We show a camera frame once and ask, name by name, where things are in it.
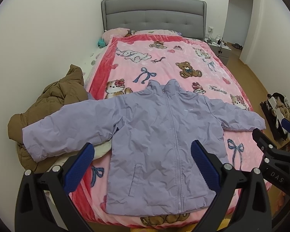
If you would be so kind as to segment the pink plush pillow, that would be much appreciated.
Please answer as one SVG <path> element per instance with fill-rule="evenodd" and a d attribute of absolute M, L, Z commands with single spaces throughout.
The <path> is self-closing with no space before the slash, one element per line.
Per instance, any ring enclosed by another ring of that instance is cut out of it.
<path fill-rule="evenodd" d="M 125 37 L 127 34 L 129 34 L 130 29 L 128 28 L 115 28 L 115 29 L 110 29 L 106 30 L 102 34 L 102 40 L 105 42 L 105 44 L 108 44 L 111 36 L 116 36 L 116 37 Z"/>

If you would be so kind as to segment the brown puffer coat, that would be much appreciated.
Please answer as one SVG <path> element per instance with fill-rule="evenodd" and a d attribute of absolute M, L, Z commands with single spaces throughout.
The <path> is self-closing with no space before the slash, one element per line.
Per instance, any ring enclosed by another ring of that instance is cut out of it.
<path fill-rule="evenodd" d="M 22 142 L 22 129 L 58 111 L 64 105 L 88 99 L 84 88 L 83 72 L 80 67 L 70 65 L 66 76 L 49 84 L 26 112 L 14 114 L 8 123 L 8 137 L 17 143 L 20 164 L 26 170 L 46 172 L 57 160 L 50 157 L 35 162 Z"/>

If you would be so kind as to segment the lavender puffer jacket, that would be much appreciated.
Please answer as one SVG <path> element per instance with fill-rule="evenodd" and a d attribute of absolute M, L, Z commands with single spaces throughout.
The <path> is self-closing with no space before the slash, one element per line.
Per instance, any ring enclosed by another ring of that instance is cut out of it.
<path fill-rule="evenodd" d="M 186 91 L 176 80 L 63 106 L 22 130 L 35 161 L 111 140 L 106 212 L 157 216 L 206 208 L 215 194 L 191 155 L 198 140 L 228 162 L 224 131 L 265 129 L 256 112 Z"/>

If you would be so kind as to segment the pink cartoon fleece blanket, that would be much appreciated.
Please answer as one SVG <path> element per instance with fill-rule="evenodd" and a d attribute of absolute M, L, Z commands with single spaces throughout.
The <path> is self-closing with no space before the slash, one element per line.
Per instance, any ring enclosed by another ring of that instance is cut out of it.
<path fill-rule="evenodd" d="M 111 38 L 109 45 L 91 56 L 93 68 L 85 83 L 90 95 L 102 100 L 144 89 L 150 80 L 166 84 L 175 79 L 187 91 L 218 98 L 252 111 L 235 77 L 200 40 L 180 36 L 140 34 Z M 206 209 L 182 215 L 118 216 L 106 213 L 108 174 L 112 149 L 94 160 L 71 199 L 87 222 L 129 228 L 171 228 L 198 222 Z"/>

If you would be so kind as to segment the grey upholstered headboard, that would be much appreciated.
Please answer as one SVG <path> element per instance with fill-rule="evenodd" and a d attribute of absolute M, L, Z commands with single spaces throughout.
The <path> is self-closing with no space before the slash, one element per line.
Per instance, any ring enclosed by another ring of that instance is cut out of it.
<path fill-rule="evenodd" d="M 164 29 L 205 39 L 207 4 L 199 0 L 102 0 L 105 30 Z"/>

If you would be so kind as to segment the cream quilted bedspread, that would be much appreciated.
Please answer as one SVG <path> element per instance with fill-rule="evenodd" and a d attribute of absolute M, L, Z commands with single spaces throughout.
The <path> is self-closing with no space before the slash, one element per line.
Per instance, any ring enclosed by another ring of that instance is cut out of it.
<path fill-rule="evenodd" d="M 94 147 L 94 158 L 93 160 L 99 159 L 103 157 L 105 154 L 107 154 L 112 149 L 112 141 L 111 139 L 101 143 L 99 145 L 96 145 Z"/>

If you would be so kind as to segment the grey bedside table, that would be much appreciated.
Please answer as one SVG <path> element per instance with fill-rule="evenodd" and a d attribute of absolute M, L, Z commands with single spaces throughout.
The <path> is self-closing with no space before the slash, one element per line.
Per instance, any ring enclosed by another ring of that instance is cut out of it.
<path fill-rule="evenodd" d="M 231 48 L 224 45 L 223 43 L 217 44 L 216 42 L 208 38 L 205 38 L 204 40 L 210 46 L 210 48 L 215 53 L 215 55 L 226 66 L 229 61 L 230 54 L 231 54 Z"/>

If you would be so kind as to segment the dark clothes pile on chair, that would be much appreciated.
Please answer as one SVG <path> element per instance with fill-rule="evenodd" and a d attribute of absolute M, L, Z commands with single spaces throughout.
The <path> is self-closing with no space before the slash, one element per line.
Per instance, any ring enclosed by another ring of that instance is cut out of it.
<path fill-rule="evenodd" d="M 290 103 L 288 98 L 275 92 L 267 94 L 267 99 L 260 103 L 260 107 L 266 117 L 274 140 L 287 140 L 288 132 L 282 127 L 281 121 L 290 121 Z"/>

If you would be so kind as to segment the teal plush toy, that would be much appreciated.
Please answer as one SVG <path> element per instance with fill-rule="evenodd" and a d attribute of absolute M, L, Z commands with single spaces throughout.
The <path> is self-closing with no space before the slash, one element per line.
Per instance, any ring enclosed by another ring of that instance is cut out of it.
<path fill-rule="evenodd" d="M 99 38 L 98 43 L 97 43 L 99 48 L 104 48 L 107 46 L 107 44 L 105 43 L 104 39 Z"/>

